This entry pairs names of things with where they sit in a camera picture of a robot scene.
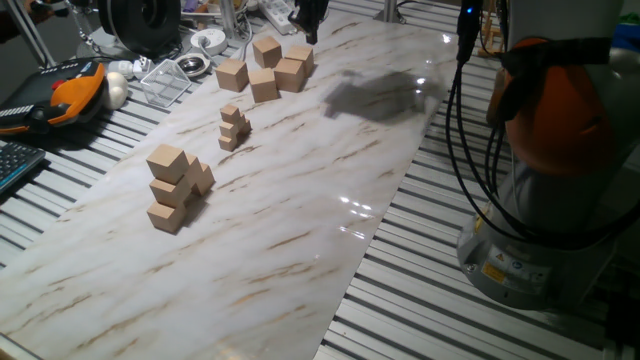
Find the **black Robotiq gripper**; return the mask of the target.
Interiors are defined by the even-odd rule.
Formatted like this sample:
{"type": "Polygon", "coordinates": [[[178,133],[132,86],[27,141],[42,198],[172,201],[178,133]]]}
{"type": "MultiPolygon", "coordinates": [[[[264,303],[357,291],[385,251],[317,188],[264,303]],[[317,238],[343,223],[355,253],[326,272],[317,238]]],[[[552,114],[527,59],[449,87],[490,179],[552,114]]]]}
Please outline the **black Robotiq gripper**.
{"type": "Polygon", "coordinates": [[[301,24],[305,40],[311,45],[318,42],[319,24],[325,17],[329,0],[295,0],[293,11],[288,18],[291,22],[301,24]]]}

